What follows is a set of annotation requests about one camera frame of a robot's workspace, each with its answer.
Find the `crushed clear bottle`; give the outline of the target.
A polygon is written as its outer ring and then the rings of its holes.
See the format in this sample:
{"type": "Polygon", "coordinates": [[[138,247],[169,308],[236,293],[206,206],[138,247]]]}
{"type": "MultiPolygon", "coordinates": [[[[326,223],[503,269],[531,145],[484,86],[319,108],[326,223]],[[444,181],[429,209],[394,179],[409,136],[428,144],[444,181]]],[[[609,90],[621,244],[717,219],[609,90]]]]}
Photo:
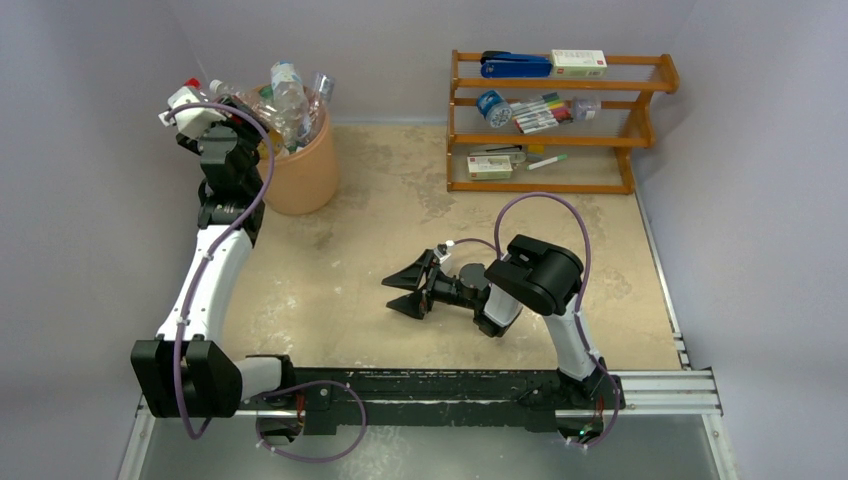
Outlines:
{"type": "Polygon", "coordinates": [[[213,79],[209,82],[209,91],[217,103],[229,101],[235,106],[248,108],[264,125],[272,128],[282,136],[285,133],[285,120],[273,105],[272,101],[264,98],[258,91],[237,86],[222,80],[213,79]]]}

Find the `white blue label bottle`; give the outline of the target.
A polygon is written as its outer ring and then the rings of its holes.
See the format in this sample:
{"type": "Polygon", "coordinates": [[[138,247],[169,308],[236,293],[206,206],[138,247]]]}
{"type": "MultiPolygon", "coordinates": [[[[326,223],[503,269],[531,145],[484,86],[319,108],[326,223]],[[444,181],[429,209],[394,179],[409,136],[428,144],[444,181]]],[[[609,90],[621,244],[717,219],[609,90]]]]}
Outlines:
{"type": "Polygon", "coordinates": [[[280,121],[280,133],[286,148],[295,150],[312,130],[309,100],[292,63],[277,62],[270,72],[273,104],[280,121]]]}

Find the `red gold tea bottle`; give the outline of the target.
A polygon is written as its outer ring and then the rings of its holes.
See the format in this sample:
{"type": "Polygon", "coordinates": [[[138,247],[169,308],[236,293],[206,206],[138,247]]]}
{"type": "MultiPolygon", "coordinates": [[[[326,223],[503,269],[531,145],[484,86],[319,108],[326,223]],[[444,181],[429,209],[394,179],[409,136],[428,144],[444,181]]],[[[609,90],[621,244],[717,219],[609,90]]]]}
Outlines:
{"type": "Polygon", "coordinates": [[[284,137],[276,129],[270,128],[267,135],[270,142],[266,142],[262,139],[257,148],[261,160],[285,157],[289,154],[289,150],[285,145],[284,137]]]}

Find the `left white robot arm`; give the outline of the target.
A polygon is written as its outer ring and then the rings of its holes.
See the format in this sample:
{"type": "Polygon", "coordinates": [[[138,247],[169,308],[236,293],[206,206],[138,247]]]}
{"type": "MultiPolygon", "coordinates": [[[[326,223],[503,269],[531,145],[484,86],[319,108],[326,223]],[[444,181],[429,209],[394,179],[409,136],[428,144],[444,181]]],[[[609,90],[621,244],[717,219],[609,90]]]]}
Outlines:
{"type": "Polygon", "coordinates": [[[231,360],[218,344],[232,293],[262,225],[265,204],[257,164],[262,138],[244,120],[211,124],[179,145],[200,157],[205,175],[194,257],[175,305],[151,340],[130,360],[147,407],[158,418],[228,418],[260,395],[272,408],[297,399],[286,355],[231,360]]]}

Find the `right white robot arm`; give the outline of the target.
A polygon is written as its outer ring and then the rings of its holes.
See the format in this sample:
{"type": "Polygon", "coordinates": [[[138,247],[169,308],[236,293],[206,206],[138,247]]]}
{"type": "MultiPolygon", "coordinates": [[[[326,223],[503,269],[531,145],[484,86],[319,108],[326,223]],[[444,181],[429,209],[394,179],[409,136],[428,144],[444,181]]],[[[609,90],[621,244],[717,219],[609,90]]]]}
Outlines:
{"type": "Polygon", "coordinates": [[[517,235],[504,254],[489,265],[468,263],[453,275],[447,240],[424,250],[381,284],[406,293],[386,307],[422,320],[436,303],[472,312],[472,320],[488,337],[503,336],[523,310],[542,317],[556,356],[564,399],[584,407],[601,391],[605,364],[578,313],[578,295],[588,268],[572,251],[525,235],[517,235]]]}

